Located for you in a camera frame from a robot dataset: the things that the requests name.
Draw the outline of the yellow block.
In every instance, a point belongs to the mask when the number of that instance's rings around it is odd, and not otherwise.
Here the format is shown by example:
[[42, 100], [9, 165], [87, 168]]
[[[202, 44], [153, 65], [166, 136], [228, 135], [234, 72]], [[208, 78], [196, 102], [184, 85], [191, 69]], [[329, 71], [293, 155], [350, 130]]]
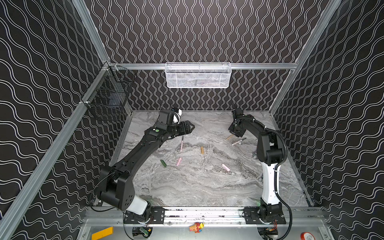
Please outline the yellow block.
[[113, 234], [114, 234], [114, 227], [109, 227], [92, 234], [91, 240], [101, 240]]

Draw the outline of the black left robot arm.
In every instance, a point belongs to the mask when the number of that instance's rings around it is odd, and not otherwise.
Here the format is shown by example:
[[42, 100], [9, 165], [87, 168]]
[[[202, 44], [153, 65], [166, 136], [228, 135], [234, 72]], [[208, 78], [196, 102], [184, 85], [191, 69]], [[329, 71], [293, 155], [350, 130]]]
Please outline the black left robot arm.
[[139, 143], [119, 162], [102, 168], [94, 193], [97, 198], [123, 212], [150, 218], [150, 203], [136, 195], [134, 177], [144, 162], [168, 140], [193, 132], [195, 125], [183, 121], [176, 125], [161, 125], [147, 129]]

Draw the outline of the red yellow toy figure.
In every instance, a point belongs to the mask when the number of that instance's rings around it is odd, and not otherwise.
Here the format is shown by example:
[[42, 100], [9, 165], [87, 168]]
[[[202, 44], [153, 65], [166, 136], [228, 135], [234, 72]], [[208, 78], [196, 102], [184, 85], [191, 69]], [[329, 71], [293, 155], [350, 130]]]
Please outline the red yellow toy figure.
[[193, 225], [189, 226], [189, 231], [194, 233], [200, 233], [205, 224], [204, 223], [194, 223]]

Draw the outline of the pink pen cap right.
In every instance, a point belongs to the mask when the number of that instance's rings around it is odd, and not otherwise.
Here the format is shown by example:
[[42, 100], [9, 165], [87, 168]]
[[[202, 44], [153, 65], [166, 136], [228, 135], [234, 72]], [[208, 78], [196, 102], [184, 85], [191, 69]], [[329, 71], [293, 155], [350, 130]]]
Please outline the pink pen cap right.
[[226, 166], [225, 164], [222, 164], [222, 167], [223, 167], [227, 172], [230, 172], [230, 171], [231, 171], [231, 169], [230, 169], [228, 166]]

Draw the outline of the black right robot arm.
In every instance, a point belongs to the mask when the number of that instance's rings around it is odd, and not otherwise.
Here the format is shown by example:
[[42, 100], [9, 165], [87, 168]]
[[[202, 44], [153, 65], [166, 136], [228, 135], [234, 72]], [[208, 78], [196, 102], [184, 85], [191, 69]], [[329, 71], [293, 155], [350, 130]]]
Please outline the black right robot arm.
[[232, 115], [233, 122], [229, 127], [232, 135], [240, 138], [248, 131], [257, 138], [256, 157], [263, 171], [263, 193], [257, 216], [265, 224], [285, 224], [285, 203], [279, 194], [279, 175], [288, 158], [288, 148], [280, 132], [266, 127], [252, 115], [244, 114], [241, 109], [232, 110]]

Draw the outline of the red tape roll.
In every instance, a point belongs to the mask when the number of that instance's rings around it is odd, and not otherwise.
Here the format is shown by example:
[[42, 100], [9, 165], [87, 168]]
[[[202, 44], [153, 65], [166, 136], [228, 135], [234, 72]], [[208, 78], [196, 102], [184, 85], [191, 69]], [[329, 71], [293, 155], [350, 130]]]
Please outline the red tape roll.
[[309, 232], [301, 233], [301, 240], [316, 240], [315, 236]]

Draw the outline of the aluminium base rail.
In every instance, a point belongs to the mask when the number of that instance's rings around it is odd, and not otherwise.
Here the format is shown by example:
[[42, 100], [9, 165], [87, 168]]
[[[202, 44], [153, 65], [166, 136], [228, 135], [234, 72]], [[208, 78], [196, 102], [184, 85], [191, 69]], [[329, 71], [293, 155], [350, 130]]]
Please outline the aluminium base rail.
[[194, 223], [204, 223], [206, 227], [287, 227], [290, 220], [293, 227], [323, 227], [326, 225], [323, 212], [319, 208], [297, 207], [283, 213], [271, 221], [261, 221], [257, 207], [153, 207], [150, 217], [144, 220], [138, 215], [119, 210], [106, 212], [91, 211], [86, 214], [84, 227], [188, 227]]

